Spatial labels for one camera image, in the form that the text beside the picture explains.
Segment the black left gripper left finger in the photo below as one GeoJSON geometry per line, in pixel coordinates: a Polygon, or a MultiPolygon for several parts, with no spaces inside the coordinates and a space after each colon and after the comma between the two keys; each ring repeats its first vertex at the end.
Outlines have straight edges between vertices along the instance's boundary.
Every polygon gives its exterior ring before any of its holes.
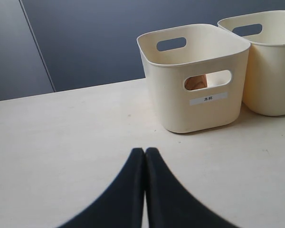
{"type": "Polygon", "coordinates": [[[145,190],[145,154],[133,148],[106,190],[61,228],[140,228],[145,190]]]}

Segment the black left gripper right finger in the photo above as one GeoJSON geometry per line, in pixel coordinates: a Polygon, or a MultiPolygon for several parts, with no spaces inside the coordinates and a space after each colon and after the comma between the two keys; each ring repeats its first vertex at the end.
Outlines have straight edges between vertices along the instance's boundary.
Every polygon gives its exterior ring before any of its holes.
{"type": "Polygon", "coordinates": [[[232,224],[220,217],[177,180],[157,148],[145,152],[148,183],[146,201],[151,228],[230,228],[232,224]]]}

